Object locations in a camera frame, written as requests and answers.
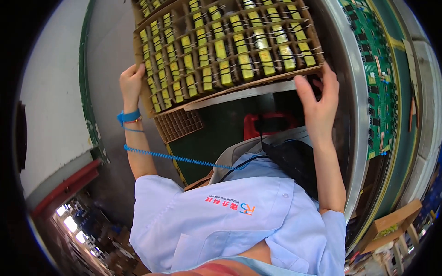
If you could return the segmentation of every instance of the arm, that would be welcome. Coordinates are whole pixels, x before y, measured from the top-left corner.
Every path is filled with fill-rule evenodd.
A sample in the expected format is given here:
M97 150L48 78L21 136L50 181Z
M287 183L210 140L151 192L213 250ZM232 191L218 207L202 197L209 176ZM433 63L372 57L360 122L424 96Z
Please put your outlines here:
M136 65L132 65L126 71L121 73L120 88L124 101L124 113L131 113L138 109L138 100L140 98L141 78L145 72L144 64L141 64L138 70ZM124 124L127 129L143 131L143 124L141 121L136 123ZM150 151L149 144L144 132L134 132L125 130L126 144L140 150ZM130 169L132 170L135 179L143 175L156 174L155 165L152 156L139 154L136 152L127 152Z
M304 107L305 126L313 145L319 213L324 214L328 210L344 213L347 195L331 138L338 108L339 82L327 63L322 67L322 75L324 84L315 83L322 90L319 102L304 77L296 76L294 81Z

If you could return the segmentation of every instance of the gray floor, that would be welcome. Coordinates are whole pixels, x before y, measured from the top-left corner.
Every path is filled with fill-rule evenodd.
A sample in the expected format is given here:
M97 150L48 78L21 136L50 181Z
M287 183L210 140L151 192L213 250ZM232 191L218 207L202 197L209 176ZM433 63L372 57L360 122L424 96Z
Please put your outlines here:
M109 219L132 226L134 183L126 151L124 131L116 116L123 108L118 79L134 64L132 32L135 29L130 1L96 0L88 38L88 76L94 115L110 163L99 169L99 177L88 185L95 204ZM167 153L153 119L143 116L152 151ZM155 159L160 176L181 180L172 161Z

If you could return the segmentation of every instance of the woman's left hand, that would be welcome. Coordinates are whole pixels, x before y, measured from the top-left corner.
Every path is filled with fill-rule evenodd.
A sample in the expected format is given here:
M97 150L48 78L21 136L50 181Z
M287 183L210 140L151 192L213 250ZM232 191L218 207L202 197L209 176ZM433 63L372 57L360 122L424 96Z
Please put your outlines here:
M141 90L141 78L145 73L145 65L140 64L138 70L137 65L130 66L120 75L120 88L123 95L125 113L133 112L138 108L138 100Z

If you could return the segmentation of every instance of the blue anti-static wrist strap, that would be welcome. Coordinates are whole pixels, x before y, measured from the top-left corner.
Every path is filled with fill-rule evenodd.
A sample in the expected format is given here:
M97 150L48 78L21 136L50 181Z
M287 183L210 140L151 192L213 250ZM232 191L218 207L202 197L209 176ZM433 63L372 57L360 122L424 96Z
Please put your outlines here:
M140 109L137 109L136 111L128 114L124 114L124 111L122 111L120 114L118 114L117 119L120 122L121 126L123 126L123 123L132 122L138 119L140 116Z

